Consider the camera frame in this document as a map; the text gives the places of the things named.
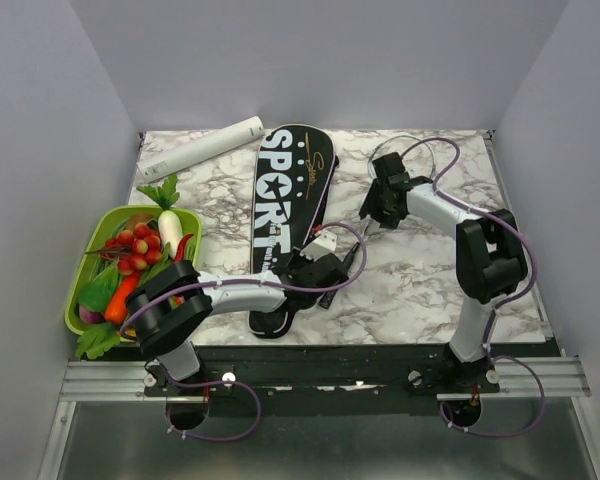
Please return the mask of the black sport racket bag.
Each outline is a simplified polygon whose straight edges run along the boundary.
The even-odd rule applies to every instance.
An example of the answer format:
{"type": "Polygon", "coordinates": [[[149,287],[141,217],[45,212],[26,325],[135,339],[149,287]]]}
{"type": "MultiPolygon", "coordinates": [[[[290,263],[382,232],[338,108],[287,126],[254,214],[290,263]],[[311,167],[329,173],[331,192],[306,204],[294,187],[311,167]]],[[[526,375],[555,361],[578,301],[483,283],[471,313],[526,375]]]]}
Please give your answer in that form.
{"type": "Polygon", "coordinates": [[[286,125],[265,136],[253,187],[252,273],[273,271],[313,240],[337,165],[334,143],[320,129],[286,125]]]}

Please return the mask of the black-handled badminton racket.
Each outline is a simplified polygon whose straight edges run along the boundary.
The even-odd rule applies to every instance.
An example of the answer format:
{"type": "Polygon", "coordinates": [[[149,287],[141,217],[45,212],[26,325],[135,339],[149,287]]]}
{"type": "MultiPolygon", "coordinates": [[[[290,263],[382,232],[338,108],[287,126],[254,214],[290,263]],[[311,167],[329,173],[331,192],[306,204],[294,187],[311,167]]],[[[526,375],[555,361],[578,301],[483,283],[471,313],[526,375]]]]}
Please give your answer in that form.
{"type": "MultiPolygon", "coordinates": [[[[369,171],[369,174],[371,177],[374,177],[374,175],[375,175],[374,169],[372,166],[372,162],[380,156],[380,151],[385,146],[388,146],[391,142],[393,142],[395,140],[399,140],[399,139],[408,139],[408,140],[413,141],[417,147],[421,146],[422,139],[419,137],[416,137],[414,135],[410,135],[410,134],[396,135],[396,136],[390,137],[389,139],[381,142],[371,152],[371,154],[368,158],[368,161],[367,161],[367,167],[368,167],[368,171],[369,171]]],[[[431,158],[431,169],[430,169],[429,177],[432,178],[436,174],[436,168],[437,168],[436,155],[430,145],[425,144],[425,147],[426,147],[427,151],[429,152],[430,158],[431,158]]],[[[344,266],[345,267],[350,268],[353,265],[360,246],[361,246],[361,244],[359,242],[356,242],[348,250],[347,254],[344,257],[344,266]]],[[[325,293],[322,296],[322,298],[319,300],[318,306],[322,309],[328,310],[331,307],[336,294],[337,294],[337,291],[331,291],[331,292],[325,293]]]]}

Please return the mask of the white shuttlecock tube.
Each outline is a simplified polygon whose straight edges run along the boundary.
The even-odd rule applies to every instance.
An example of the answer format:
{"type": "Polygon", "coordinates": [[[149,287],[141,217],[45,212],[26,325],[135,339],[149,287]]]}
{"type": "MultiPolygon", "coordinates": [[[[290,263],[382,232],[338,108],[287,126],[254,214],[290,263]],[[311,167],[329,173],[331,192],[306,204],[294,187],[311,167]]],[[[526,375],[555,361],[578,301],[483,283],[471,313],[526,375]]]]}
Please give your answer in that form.
{"type": "Polygon", "coordinates": [[[146,182],[154,182],[196,164],[261,139],[265,128],[258,116],[215,130],[138,162],[146,182]]]}

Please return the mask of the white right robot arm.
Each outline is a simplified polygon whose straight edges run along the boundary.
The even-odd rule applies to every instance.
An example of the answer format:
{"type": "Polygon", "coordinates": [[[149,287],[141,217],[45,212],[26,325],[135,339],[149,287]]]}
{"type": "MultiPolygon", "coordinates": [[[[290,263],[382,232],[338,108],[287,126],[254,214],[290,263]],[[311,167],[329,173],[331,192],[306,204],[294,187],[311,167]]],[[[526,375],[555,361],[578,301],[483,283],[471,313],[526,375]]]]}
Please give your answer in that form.
{"type": "Polygon", "coordinates": [[[375,178],[359,216],[384,229],[418,217],[455,242],[455,273],[464,293],[458,326],[448,348],[454,355],[440,367],[440,379],[460,392],[476,380],[474,363],[487,355],[498,301],[514,293],[528,274],[517,223],[507,209],[485,211],[448,195],[424,176],[412,177],[394,152],[372,162],[375,178]]]}

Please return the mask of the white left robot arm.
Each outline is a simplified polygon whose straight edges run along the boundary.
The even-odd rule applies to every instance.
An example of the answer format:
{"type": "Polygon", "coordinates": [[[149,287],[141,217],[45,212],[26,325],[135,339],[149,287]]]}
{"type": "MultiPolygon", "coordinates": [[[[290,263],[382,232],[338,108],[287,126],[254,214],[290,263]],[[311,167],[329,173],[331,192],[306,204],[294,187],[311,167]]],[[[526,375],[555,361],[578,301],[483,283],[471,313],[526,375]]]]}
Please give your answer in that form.
{"type": "Polygon", "coordinates": [[[197,271],[188,260],[174,263],[126,299],[129,317],[121,332],[135,331],[143,357],[158,360],[167,382],[181,395],[194,393],[202,362],[191,334],[210,316],[250,312],[262,334],[285,334],[295,314],[348,281],[348,267],[334,254],[297,258],[286,266],[250,275],[197,271]]]}

